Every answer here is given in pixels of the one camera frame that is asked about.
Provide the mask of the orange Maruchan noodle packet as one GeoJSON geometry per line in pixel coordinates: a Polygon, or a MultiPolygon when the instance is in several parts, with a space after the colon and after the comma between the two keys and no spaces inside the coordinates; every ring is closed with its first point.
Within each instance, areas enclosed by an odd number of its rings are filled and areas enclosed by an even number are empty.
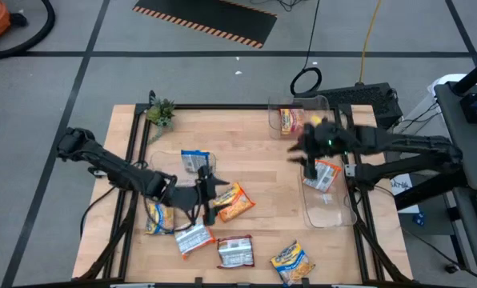
{"type": "Polygon", "coordinates": [[[237,182],[233,183],[228,190],[218,197],[225,198],[225,205],[218,212],[218,216],[223,222],[229,222],[255,206],[255,202],[248,197],[245,190],[237,182]]]}
{"type": "Polygon", "coordinates": [[[336,166],[335,164],[323,160],[315,161],[315,169],[317,171],[317,178],[304,178],[303,184],[316,190],[320,190],[323,193],[326,193],[329,190],[333,181],[342,172],[342,168],[340,166],[336,166]]]}
{"type": "Polygon", "coordinates": [[[195,250],[216,241],[210,229],[201,223],[188,230],[175,232],[174,237],[183,259],[187,259],[195,250]]]}

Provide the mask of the white round object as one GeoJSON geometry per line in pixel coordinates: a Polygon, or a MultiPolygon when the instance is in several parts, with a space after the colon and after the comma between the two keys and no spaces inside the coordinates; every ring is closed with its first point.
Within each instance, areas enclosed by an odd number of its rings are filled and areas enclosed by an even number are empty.
{"type": "Polygon", "coordinates": [[[437,99],[435,92],[436,86],[446,84],[447,82],[459,82],[466,76],[466,74],[446,74],[441,78],[434,80],[433,83],[427,87],[427,91],[434,99],[437,99]]]}

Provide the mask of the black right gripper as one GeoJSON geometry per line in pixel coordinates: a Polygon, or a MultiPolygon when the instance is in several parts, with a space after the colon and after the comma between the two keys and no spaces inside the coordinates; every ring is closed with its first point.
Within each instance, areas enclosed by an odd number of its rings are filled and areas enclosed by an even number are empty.
{"type": "Polygon", "coordinates": [[[320,122],[317,126],[305,123],[300,142],[288,148],[288,151],[302,150],[307,158],[288,158],[288,162],[303,165],[305,178],[316,179],[318,172],[315,161],[322,157],[345,154],[361,147],[360,141],[351,133],[334,122],[320,122]]]}

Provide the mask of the grey equipment cart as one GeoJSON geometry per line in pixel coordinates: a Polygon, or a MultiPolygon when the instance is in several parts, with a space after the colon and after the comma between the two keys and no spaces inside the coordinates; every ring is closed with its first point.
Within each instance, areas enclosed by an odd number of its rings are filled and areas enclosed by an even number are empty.
{"type": "Polygon", "coordinates": [[[467,122],[460,101],[477,92],[477,67],[459,82],[447,82],[435,87],[438,103],[451,140],[463,152],[463,173],[467,185],[453,189],[460,219],[467,234],[477,265],[477,124],[467,122]]]}

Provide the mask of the black hazard-striped floor mat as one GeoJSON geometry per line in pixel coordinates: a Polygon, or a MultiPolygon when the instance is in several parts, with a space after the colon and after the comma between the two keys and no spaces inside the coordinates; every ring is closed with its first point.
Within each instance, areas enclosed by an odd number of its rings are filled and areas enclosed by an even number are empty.
{"type": "Polygon", "coordinates": [[[255,49],[277,22],[276,14],[231,0],[138,0],[133,11],[255,49]]]}

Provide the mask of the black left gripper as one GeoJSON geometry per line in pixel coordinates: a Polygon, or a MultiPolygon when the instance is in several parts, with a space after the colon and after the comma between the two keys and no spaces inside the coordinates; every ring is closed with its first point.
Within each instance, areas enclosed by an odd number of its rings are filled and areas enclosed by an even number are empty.
{"type": "Polygon", "coordinates": [[[213,226],[218,212],[210,207],[210,203],[213,200],[213,207],[225,205],[225,198],[217,197],[216,186],[226,185],[229,182],[216,178],[207,166],[202,166],[198,169],[198,178],[193,186],[175,186],[169,189],[168,204],[187,213],[192,210],[198,213],[197,209],[203,206],[203,223],[213,226]]]}

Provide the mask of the white paper label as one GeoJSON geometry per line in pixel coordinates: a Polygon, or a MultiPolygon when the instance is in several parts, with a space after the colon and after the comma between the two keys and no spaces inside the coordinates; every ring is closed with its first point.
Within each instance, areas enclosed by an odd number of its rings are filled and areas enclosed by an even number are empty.
{"type": "MultiPolygon", "coordinates": [[[[391,182],[391,190],[393,195],[400,194],[404,192],[405,190],[410,189],[413,186],[409,174],[400,174],[398,176],[395,176],[394,178],[390,180],[390,182],[391,182]]],[[[399,210],[398,213],[399,214],[418,214],[419,207],[417,205],[413,205],[405,209],[399,210]]]]}

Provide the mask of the blue Maruchan noodle packet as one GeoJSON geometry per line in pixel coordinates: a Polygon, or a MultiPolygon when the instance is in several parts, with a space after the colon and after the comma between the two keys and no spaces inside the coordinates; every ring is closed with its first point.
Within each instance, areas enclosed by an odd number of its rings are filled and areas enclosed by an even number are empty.
{"type": "Polygon", "coordinates": [[[299,241],[293,241],[271,259],[284,286],[291,286],[306,277],[315,264],[307,256],[299,241]]]}
{"type": "Polygon", "coordinates": [[[210,153],[201,150],[182,150],[182,164],[187,172],[195,173],[202,166],[209,166],[210,153]]]}
{"type": "Polygon", "coordinates": [[[147,204],[146,234],[173,234],[174,233],[174,209],[162,204],[147,204]]]}

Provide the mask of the small green succulent plant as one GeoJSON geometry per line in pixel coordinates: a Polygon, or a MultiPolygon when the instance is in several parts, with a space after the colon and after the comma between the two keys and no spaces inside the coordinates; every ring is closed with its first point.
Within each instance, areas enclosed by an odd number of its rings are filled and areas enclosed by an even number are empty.
{"type": "Polygon", "coordinates": [[[156,134],[148,140],[149,144],[159,140],[165,131],[174,129],[174,102],[167,99],[157,99],[146,112],[146,120],[157,127],[156,134]]]}

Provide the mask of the black computer case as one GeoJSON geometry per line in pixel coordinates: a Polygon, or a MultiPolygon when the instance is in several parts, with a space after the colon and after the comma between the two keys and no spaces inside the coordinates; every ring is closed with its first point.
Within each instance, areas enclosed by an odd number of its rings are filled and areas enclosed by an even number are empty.
{"type": "Polygon", "coordinates": [[[379,127],[388,129],[402,116],[397,91],[387,82],[331,89],[293,93],[295,98],[313,98],[323,96],[331,106],[341,104],[370,105],[379,127]]]}

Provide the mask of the black aluminium table frame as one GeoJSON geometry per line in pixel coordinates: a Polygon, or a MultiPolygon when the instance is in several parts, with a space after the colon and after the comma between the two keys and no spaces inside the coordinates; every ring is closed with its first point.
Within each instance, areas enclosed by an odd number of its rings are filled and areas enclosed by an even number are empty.
{"type": "Polygon", "coordinates": [[[184,258],[170,236],[144,233],[145,211],[139,206],[134,226],[115,250],[110,274],[126,282],[183,286],[201,280],[204,286],[281,286],[271,259],[299,241],[315,262],[312,285],[359,284],[364,279],[388,279],[367,241],[351,226],[318,229],[303,207],[309,197],[300,190],[299,166],[288,162],[288,140],[270,136],[264,105],[183,105],[175,111],[174,130],[142,147],[144,119],[136,105],[117,105],[95,137],[118,156],[131,150],[152,159],[156,152],[203,149],[216,155],[218,176],[237,182],[255,206],[235,220],[218,222],[218,238],[249,234],[255,266],[221,269],[215,246],[205,246],[184,258]]]}

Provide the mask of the clear plastic bin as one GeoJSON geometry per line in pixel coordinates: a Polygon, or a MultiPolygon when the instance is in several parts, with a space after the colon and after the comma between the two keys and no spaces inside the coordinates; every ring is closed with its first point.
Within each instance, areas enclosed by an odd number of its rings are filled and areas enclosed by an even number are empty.
{"type": "MultiPolygon", "coordinates": [[[[207,166],[212,172],[216,170],[216,157],[210,153],[210,164],[207,166]]],[[[187,172],[182,164],[181,150],[177,153],[154,152],[150,156],[149,167],[152,170],[162,171],[166,174],[175,175],[177,186],[193,186],[198,178],[198,171],[195,173],[187,172]]]]}
{"type": "Polygon", "coordinates": [[[303,184],[303,170],[300,173],[300,194],[303,199],[305,223],[313,229],[330,229],[341,226],[353,226],[357,221],[356,213],[351,209],[349,191],[343,173],[343,163],[337,158],[321,159],[342,168],[342,172],[333,181],[326,193],[303,184]]]}
{"type": "Polygon", "coordinates": [[[291,98],[291,97],[270,97],[268,99],[268,123],[270,129],[270,136],[277,140],[292,140],[296,139],[303,129],[297,134],[284,135],[281,134],[281,118],[279,114],[280,109],[303,109],[305,113],[305,123],[311,123],[310,117],[317,115],[321,117],[331,116],[330,105],[327,99],[323,96],[316,96],[313,98],[291,98]]]}

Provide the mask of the red Maruchan noodle packet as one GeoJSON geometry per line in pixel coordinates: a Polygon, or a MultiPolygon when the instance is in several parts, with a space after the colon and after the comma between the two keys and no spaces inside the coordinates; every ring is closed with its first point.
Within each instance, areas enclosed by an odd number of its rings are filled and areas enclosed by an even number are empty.
{"type": "Polygon", "coordinates": [[[218,256],[221,260],[221,263],[217,266],[218,269],[255,266],[251,235],[219,238],[217,246],[218,256]]]}
{"type": "Polygon", "coordinates": [[[281,134],[297,134],[303,129],[305,113],[303,109],[280,109],[281,134]]]}

